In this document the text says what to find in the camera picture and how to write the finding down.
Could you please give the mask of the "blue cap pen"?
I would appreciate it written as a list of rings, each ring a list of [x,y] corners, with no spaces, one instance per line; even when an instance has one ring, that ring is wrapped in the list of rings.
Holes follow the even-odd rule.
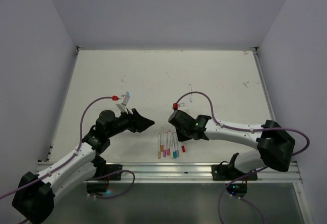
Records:
[[[179,157],[179,150],[178,150],[178,141],[177,141],[177,137],[176,137],[176,133],[173,132],[172,134],[172,137],[173,137],[173,146],[174,146],[174,158],[178,158]]]

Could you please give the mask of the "light blue pen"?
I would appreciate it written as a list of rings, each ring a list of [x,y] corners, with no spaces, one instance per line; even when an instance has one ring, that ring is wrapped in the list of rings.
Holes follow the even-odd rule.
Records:
[[[192,94],[192,85],[189,84],[189,100],[190,100],[190,103],[192,103],[193,101],[193,94]]]

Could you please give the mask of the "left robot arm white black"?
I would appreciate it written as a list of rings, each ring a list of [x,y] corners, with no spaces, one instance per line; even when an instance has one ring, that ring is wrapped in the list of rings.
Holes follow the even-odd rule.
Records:
[[[70,153],[38,173],[29,171],[21,177],[12,206],[31,223],[42,223],[60,197],[86,180],[106,175],[106,161],[100,155],[110,146],[111,137],[124,131],[141,133],[154,124],[136,109],[120,116],[111,110],[102,111]]]

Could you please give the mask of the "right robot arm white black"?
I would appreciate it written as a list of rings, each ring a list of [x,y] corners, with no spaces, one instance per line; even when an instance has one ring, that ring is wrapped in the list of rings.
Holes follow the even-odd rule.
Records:
[[[209,115],[192,118],[184,111],[175,110],[168,122],[176,129],[179,141],[222,140],[250,147],[248,152],[233,154],[227,167],[232,179],[240,179],[262,167],[280,172],[289,169],[295,140],[273,120],[258,125],[227,125]]]

